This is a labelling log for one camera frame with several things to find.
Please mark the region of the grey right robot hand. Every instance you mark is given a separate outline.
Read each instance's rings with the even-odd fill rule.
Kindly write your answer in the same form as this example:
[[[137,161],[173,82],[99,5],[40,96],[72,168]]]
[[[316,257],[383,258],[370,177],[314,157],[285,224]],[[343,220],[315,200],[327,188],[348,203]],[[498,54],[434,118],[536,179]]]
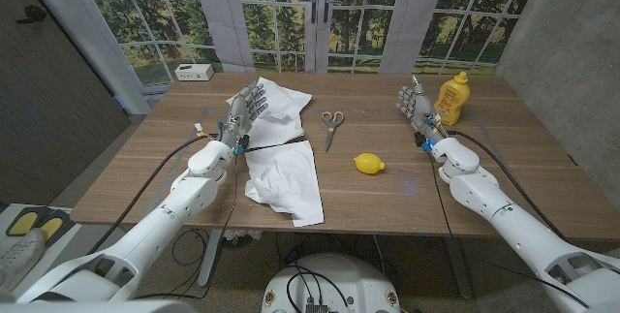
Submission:
[[[429,152],[447,134],[440,129],[440,117],[415,75],[412,75],[412,84],[412,87],[403,86],[399,90],[396,106],[411,122],[416,145]]]

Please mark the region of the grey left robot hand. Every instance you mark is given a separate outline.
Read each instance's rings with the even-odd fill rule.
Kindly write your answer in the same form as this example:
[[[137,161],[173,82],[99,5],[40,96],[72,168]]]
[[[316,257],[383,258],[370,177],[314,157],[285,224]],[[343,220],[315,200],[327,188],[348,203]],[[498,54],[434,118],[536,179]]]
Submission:
[[[252,123],[267,109],[268,102],[265,97],[265,89],[262,84],[253,81],[242,88],[233,98],[230,104],[228,120],[223,124],[219,141],[225,143],[233,150],[248,140]]]

